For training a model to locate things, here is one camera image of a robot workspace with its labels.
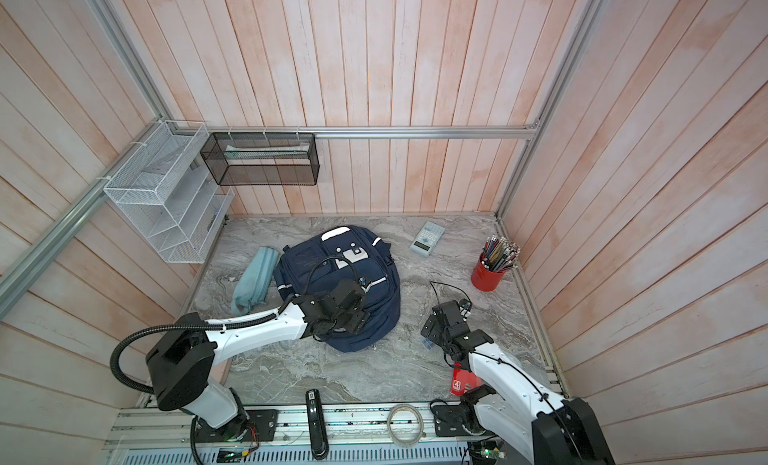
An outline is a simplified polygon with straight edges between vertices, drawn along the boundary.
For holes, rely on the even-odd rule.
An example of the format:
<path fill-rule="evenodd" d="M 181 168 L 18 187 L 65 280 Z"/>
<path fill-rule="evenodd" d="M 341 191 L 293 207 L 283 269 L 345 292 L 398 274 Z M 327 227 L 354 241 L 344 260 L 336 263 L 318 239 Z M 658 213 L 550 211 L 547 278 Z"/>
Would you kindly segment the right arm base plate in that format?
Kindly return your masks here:
<path fill-rule="evenodd" d="M 482 435 L 483 431 L 473 424 L 461 404 L 436 400 L 429 404 L 438 437 Z"/>

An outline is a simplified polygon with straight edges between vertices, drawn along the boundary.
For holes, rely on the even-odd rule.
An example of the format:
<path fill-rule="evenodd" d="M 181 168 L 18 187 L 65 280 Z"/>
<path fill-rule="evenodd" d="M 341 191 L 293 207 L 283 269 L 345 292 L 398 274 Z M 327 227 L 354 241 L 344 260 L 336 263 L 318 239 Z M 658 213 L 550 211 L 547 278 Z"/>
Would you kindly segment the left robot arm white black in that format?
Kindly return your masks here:
<path fill-rule="evenodd" d="M 322 295 L 308 289 L 284 299 L 281 306 L 240 318 L 203 320 L 196 313 L 174 324 L 152 326 L 134 332 L 114 348 L 110 369 L 123 385 L 156 397 L 165 411 L 182 410 L 193 416 L 191 437 L 202 423 L 224 441 L 240 441 L 255 427 L 241 399 L 211 377 L 212 369 L 231 357 L 272 343 L 312 337 L 327 341 L 337 331 L 359 334 L 370 313 L 364 309 L 372 281 L 361 275 L 347 258 L 353 277 L 342 278 Z M 149 385 L 123 372 L 120 358 L 133 342 L 149 335 L 161 339 L 146 356 Z"/>

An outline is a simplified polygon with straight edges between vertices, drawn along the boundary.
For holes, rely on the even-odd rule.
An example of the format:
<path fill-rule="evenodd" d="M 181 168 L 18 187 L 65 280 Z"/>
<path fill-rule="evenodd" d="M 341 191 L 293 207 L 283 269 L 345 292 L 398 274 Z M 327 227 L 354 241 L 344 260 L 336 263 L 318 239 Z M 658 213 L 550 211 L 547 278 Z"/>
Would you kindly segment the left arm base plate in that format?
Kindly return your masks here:
<path fill-rule="evenodd" d="M 198 418 L 191 435 L 196 443 L 255 443 L 274 440 L 279 414 L 277 409 L 247 410 L 246 414 L 248 418 L 238 415 L 218 429 L 208 425 L 202 418 Z"/>

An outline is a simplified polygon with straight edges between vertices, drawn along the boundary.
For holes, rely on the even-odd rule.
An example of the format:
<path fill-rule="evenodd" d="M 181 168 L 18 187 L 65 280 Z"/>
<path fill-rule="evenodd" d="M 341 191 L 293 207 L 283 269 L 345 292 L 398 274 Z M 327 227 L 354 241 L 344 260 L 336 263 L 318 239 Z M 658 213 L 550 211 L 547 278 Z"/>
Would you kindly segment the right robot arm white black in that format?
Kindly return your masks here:
<path fill-rule="evenodd" d="M 442 349 L 448 364 L 482 381 L 461 397 L 468 430 L 492 432 L 531 464 L 615 462 L 590 404 L 535 380 L 491 336 L 469 327 L 457 301 L 434 306 L 421 334 Z"/>

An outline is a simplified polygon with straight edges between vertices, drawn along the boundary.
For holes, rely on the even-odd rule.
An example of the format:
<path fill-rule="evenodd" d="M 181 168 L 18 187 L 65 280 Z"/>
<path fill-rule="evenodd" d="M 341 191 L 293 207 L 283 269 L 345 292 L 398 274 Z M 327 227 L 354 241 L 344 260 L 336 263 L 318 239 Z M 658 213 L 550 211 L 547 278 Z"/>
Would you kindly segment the navy blue student backpack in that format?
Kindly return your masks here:
<path fill-rule="evenodd" d="M 357 281 L 365 292 L 361 310 L 369 316 L 357 334 L 336 322 L 328 343 L 341 352 L 374 344 L 394 329 L 401 315 L 400 278 L 391 245 L 365 227 L 342 225 L 286 246 L 273 277 L 283 299 L 305 293 L 321 298 L 345 279 Z"/>

